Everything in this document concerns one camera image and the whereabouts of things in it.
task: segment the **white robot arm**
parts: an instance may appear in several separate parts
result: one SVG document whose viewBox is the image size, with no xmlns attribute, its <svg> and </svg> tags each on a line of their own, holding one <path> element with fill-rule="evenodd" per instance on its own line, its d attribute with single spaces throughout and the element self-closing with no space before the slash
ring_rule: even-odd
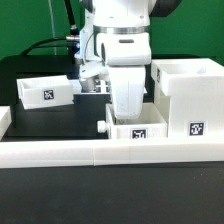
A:
<svg viewBox="0 0 224 224">
<path fill-rule="evenodd" d="M 136 119 L 142 108 L 145 65 L 151 63 L 149 15 L 159 0 L 80 0 L 94 14 L 96 53 L 111 82 L 111 98 L 117 119 Z M 89 77 L 102 70 L 99 62 L 80 69 Z"/>
</svg>

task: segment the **black table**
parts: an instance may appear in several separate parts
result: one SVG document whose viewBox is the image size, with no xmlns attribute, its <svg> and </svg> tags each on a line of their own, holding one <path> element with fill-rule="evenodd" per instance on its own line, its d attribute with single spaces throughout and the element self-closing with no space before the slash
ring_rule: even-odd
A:
<svg viewBox="0 0 224 224">
<path fill-rule="evenodd" d="M 55 74 L 77 77 L 77 66 L 67 56 L 0 62 L 0 105 L 14 114 L 3 141 L 106 138 L 96 121 L 107 96 L 24 111 L 15 79 Z M 0 223 L 224 223 L 222 162 L 1 169 L 0 180 Z"/>
</svg>

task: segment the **green wall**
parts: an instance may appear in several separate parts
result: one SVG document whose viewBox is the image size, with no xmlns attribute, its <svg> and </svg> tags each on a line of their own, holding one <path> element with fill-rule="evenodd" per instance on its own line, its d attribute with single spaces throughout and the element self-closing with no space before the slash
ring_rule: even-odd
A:
<svg viewBox="0 0 224 224">
<path fill-rule="evenodd" d="M 71 0 L 78 27 L 83 26 L 83 9 Z M 69 33 L 63 0 L 52 0 L 56 35 Z M 153 54 L 190 54 L 210 57 L 224 64 L 224 1 L 183 0 L 167 18 L 152 18 Z M 47 0 L 0 0 L 0 59 L 17 55 L 31 44 L 52 37 Z M 32 54 L 53 54 L 35 50 Z"/>
</svg>

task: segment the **black cable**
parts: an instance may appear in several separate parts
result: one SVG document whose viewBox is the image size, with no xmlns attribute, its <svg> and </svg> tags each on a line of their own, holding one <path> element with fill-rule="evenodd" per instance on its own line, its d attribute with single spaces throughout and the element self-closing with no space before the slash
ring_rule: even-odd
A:
<svg viewBox="0 0 224 224">
<path fill-rule="evenodd" d="M 26 54 L 23 54 L 24 55 L 27 55 L 30 51 L 34 50 L 34 49 L 40 49 L 40 48 L 53 48 L 53 47 L 73 47 L 74 45 L 45 45 L 45 46 L 35 46 L 35 47 L 32 47 L 32 48 L 29 48 L 29 50 L 27 49 L 26 50 Z"/>
<path fill-rule="evenodd" d="M 71 35 L 77 35 L 78 34 L 78 29 L 76 27 L 75 18 L 74 18 L 74 14 L 73 14 L 73 11 L 72 11 L 72 6 L 71 6 L 71 1 L 70 0 L 64 0 L 64 2 L 65 2 L 67 15 L 68 15 L 69 24 L 70 24 L 70 34 Z"/>
<path fill-rule="evenodd" d="M 39 41 L 39 42 L 31 45 L 26 50 L 24 50 L 20 55 L 22 55 L 22 56 L 27 55 L 32 49 L 38 47 L 39 45 L 46 44 L 46 43 L 51 43 L 51 42 L 55 42 L 55 41 L 61 41 L 61 40 L 66 40 L 66 37 L 55 37 L 55 38 L 50 38 L 50 39 L 47 39 L 47 40 Z"/>
</svg>

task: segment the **white container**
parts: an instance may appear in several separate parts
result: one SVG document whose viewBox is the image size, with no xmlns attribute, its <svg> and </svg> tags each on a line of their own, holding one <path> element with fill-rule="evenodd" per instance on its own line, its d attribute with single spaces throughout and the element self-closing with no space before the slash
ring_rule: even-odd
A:
<svg viewBox="0 0 224 224">
<path fill-rule="evenodd" d="M 65 75 L 18 79 L 17 87 L 24 109 L 73 103 L 73 87 Z"/>
<path fill-rule="evenodd" d="M 113 107 L 106 104 L 106 122 L 99 127 L 100 132 L 107 131 L 110 139 L 143 139 L 167 137 L 167 123 L 153 103 L 144 103 L 138 119 L 116 121 Z"/>
<path fill-rule="evenodd" d="M 0 107 L 0 140 L 4 136 L 11 122 L 10 107 Z"/>
<path fill-rule="evenodd" d="M 224 94 L 224 68 L 210 59 L 153 60 L 151 75 L 165 96 Z"/>
<path fill-rule="evenodd" d="M 155 105 L 168 137 L 224 136 L 224 68 L 210 59 L 154 60 Z"/>
</svg>

